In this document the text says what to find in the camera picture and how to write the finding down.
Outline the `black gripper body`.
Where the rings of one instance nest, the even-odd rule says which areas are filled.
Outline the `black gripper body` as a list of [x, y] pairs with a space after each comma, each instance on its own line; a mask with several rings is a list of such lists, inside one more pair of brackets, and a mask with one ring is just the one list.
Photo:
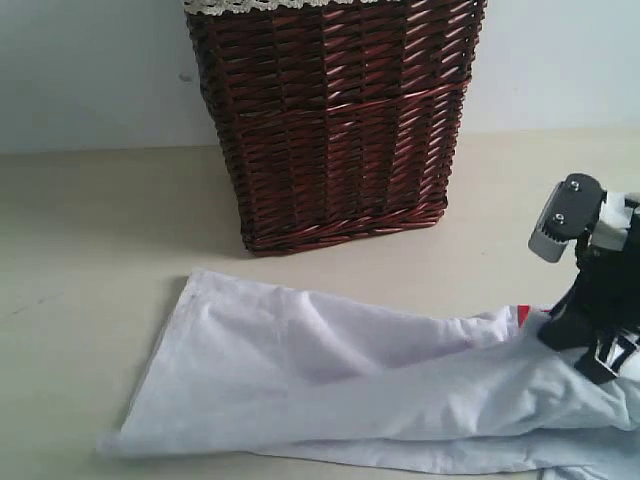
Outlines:
[[622, 375], [639, 354], [639, 246], [615, 252], [578, 240], [578, 274], [551, 319], [580, 314], [592, 327], [591, 343], [574, 368], [596, 385]]

